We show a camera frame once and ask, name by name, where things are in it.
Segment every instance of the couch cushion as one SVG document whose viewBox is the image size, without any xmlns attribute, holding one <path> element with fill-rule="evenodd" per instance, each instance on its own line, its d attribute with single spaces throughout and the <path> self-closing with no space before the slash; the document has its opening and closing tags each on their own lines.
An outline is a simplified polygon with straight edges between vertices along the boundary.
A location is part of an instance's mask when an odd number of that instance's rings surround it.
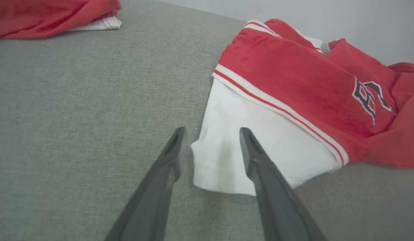
<svg viewBox="0 0 414 241">
<path fill-rule="evenodd" d="M 197 138 L 243 23 L 162 3 L 117 16 L 120 30 L 0 40 L 0 240 L 102 240 L 173 130 Z M 263 240 L 256 199 L 197 189 L 191 168 L 166 240 Z M 297 193 L 331 240 L 414 240 L 414 170 L 349 165 Z"/>
</svg>

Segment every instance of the striped trim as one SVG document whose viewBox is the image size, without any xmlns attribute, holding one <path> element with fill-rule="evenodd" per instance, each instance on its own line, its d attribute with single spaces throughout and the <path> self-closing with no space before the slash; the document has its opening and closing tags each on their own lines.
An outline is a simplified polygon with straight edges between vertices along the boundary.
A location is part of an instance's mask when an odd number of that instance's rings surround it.
<svg viewBox="0 0 414 241">
<path fill-rule="evenodd" d="M 271 35 L 273 35 L 275 37 L 282 38 L 279 34 L 277 34 L 276 32 L 274 32 L 272 29 L 270 29 L 264 23 L 261 23 L 261 22 L 256 21 L 256 20 L 250 20 L 250 21 L 248 21 L 244 25 L 243 29 L 245 29 L 245 28 L 251 28 L 251 29 L 254 29 L 254 30 L 257 30 L 257 31 L 260 31 L 260 32 L 266 32 L 266 33 L 269 33 L 269 34 L 271 34 Z"/>
<path fill-rule="evenodd" d="M 314 44 L 313 44 L 313 42 L 310 40 L 310 39 L 315 39 L 315 38 L 308 38 L 308 37 L 305 37 L 305 36 L 303 36 L 302 35 L 302 33 L 301 32 L 299 32 L 297 29 L 295 29 L 294 27 L 292 27 L 292 26 L 290 26 L 292 29 L 294 29 L 302 38 L 305 38 L 306 40 L 308 40 L 312 45 L 313 45 L 313 47 L 317 50 L 317 51 L 319 51 L 320 53 L 323 53 L 323 50 L 321 49 L 321 48 L 319 48 L 319 47 L 316 47 L 316 46 L 314 46 Z M 250 28 L 250 29 L 254 29 L 254 30 L 257 30 L 257 31 L 260 31 L 260 32 L 266 32 L 266 33 L 269 33 L 269 34 L 271 34 L 271 35 L 273 35 L 273 36 L 275 36 L 275 37 L 279 37 L 279 38 L 282 38 L 278 33 L 276 33 L 276 32 L 274 32 L 274 30 L 272 30 L 270 27 L 268 27 L 266 24 L 264 24 L 264 23 L 261 23 L 261 22 L 259 22 L 259 21 L 257 21 L 257 20 L 250 20 L 250 21 L 248 21 L 245 25 L 244 25 L 244 27 L 243 27 L 243 29 L 245 29 L 245 28 Z"/>
<path fill-rule="evenodd" d="M 287 117 L 296 125 L 314 136 L 319 142 L 325 145 L 335 157 L 338 163 L 337 169 L 348 163 L 348 154 L 337 141 L 332 139 L 332 137 L 317 128 L 307 119 L 303 118 L 303 116 L 298 114 L 288 105 L 258 89 L 245 78 L 221 64 L 217 65 L 212 76 L 248 100 Z"/>
</svg>

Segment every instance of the fabric fold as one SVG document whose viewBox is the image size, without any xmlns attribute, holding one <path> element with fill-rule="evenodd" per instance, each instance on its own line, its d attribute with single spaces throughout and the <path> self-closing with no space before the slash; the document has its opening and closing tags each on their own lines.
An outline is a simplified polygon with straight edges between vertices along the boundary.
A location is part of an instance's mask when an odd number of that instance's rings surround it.
<svg viewBox="0 0 414 241">
<path fill-rule="evenodd" d="M 108 20 L 118 9 L 120 0 L 0 1 L 0 38 L 49 37 L 92 21 Z"/>
<path fill-rule="evenodd" d="M 254 195 L 238 130 L 250 128 L 292 187 L 349 162 L 414 168 L 414 65 L 390 67 L 344 39 L 247 22 L 214 70 L 194 184 Z"/>
<path fill-rule="evenodd" d="M 83 26 L 77 26 L 69 29 L 68 31 L 87 31 L 87 30 L 112 30 L 120 29 L 122 22 L 118 20 L 115 16 L 102 18 L 96 21 L 92 21 Z"/>
</svg>

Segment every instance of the jersey lettering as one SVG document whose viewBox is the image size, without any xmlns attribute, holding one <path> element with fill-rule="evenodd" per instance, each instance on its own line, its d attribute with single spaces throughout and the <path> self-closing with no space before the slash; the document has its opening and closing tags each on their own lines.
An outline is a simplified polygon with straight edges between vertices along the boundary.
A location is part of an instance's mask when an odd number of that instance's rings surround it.
<svg viewBox="0 0 414 241">
<path fill-rule="evenodd" d="M 354 92 L 352 93 L 352 96 L 356 100 L 358 100 L 363 106 L 363 108 L 366 110 L 366 112 L 372 116 L 372 119 L 375 124 L 375 97 L 372 94 L 372 92 L 370 92 L 369 89 L 367 89 L 366 87 L 369 87 L 376 92 L 378 98 L 381 100 L 382 106 L 385 109 L 391 111 L 392 108 L 384 99 L 383 90 L 381 89 L 381 86 L 379 84 L 375 83 L 374 81 L 369 81 L 362 84 L 356 79 Z"/>
</svg>

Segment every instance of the red fabric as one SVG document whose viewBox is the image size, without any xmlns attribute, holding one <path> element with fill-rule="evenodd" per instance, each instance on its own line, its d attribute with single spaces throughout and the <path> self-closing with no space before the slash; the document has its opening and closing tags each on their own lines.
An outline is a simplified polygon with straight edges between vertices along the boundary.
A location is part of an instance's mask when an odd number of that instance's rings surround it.
<svg viewBox="0 0 414 241">
<path fill-rule="evenodd" d="M 384 66 L 345 39 L 324 55 L 285 22 L 265 25 L 280 37 L 244 28 L 219 64 L 332 137 L 350 162 L 414 167 L 414 64 Z"/>
<path fill-rule="evenodd" d="M 114 16 L 119 0 L 2 0 L 1 38 L 44 38 Z"/>
</svg>

